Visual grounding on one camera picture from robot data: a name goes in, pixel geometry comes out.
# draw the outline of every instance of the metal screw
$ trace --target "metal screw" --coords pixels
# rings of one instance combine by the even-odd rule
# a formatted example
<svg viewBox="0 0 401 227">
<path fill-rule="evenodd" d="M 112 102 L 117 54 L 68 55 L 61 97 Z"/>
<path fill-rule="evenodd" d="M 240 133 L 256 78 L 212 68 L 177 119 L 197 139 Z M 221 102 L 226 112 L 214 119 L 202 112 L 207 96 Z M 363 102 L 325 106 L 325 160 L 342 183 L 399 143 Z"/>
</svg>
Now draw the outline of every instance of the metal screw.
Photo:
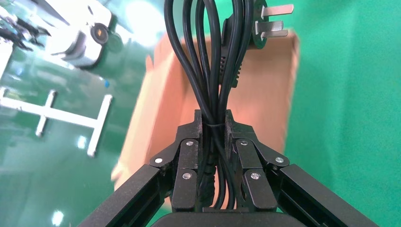
<svg viewBox="0 0 401 227">
<path fill-rule="evenodd" d="M 251 178 L 254 179 L 254 180 L 259 179 L 259 177 L 260 177 L 260 175 L 257 174 L 257 173 L 252 173 L 252 174 L 251 174 Z"/>
<path fill-rule="evenodd" d="M 283 163 L 283 162 L 284 162 L 284 159 L 282 159 L 282 158 L 280 158 L 280 157 L 277 157 L 277 158 L 276 158 L 276 162 L 278 162 L 278 163 Z"/>
<path fill-rule="evenodd" d="M 188 180 L 190 177 L 191 177 L 191 174 L 189 174 L 189 173 L 183 174 L 183 178 L 184 178 L 185 180 Z"/>
</svg>

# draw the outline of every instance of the green surface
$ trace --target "green surface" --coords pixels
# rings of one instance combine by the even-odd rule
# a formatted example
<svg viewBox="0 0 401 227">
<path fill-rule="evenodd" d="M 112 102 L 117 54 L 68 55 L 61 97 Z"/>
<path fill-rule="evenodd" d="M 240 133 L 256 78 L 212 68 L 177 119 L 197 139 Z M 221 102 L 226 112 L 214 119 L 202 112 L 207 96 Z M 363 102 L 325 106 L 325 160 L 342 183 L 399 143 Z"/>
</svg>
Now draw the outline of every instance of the green surface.
<svg viewBox="0 0 401 227">
<path fill-rule="evenodd" d="M 161 11 L 163 1 L 151 2 L 153 10 Z M 116 32 L 99 64 L 89 71 L 74 69 L 38 49 L 14 50 L 0 81 L 10 88 L 8 97 L 44 105 L 49 90 L 55 89 L 54 108 L 92 118 L 97 117 L 104 95 L 113 95 L 113 101 L 96 158 L 86 154 L 92 129 L 48 120 L 44 136 L 37 138 L 39 116 L 0 108 L 0 227 L 52 226 L 54 213 L 60 212 L 60 226 L 76 226 L 113 193 L 110 174 L 139 94 L 145 58 L 153 54 L 151 43 L 136 42 L 144 42 L 138 37 L 141 31 L 128 31 L 132 26 L 128 4 L 109 3 L 117 17 L 112 26 Z M 8 9 L 21 17 L 27 14 Z M 155 43 L 162 35 L 155 34 Z M 83 147 L 79 140 L 85 141 Z"/>
<path fill-rule="evenodd" d="M 148 27 L 163 24 L 152 20 L 153 11 L 146 7 L 133 13 L 132 2 L 140 1 L 109 1 L 116 34 L 89 72 L 41 52 L 13 53 L 0 81 L 12 88 L 9 97 L 43 105 L 49 90 L 56 89 L 55 108 L 87 117 L 97 116 L 105 94 L 114 99 L 94 159 L 86 155 L 92 130 L 50 120 L 44 137 L 37 138 L 38 116 L 0 109 L 1 227 L 52 226 L 56 211 L 64 214 L 60 226 L 76 226 L 113 192 L 110 173 L 139 93 L 145 57 L 153 52 L 152 45 L 139 44 L 149 39 L 146 27 L 135 21 L 143 17 Z M 147 2 L 162 14 L 163 0 Z M 181 34 L 181 4 L 175 2 Z M 222 23 L 231 4 L 217 2 Z M 378 225 L 398 226 L 400 6 L 394 0 L 268 1 L 288 3 L 294 3 L 294 14 L 276 19 L 298 33 L 301 57 L 286 155 Z M 87 139 L 84 148 L 78 148 L 79 138 Z"/>
<path fill-rule="evenodd" d="M 401 225 L 398 1 L 274 0 L 300 38 L 286 155 L 380 226 Z"/>
</svg>

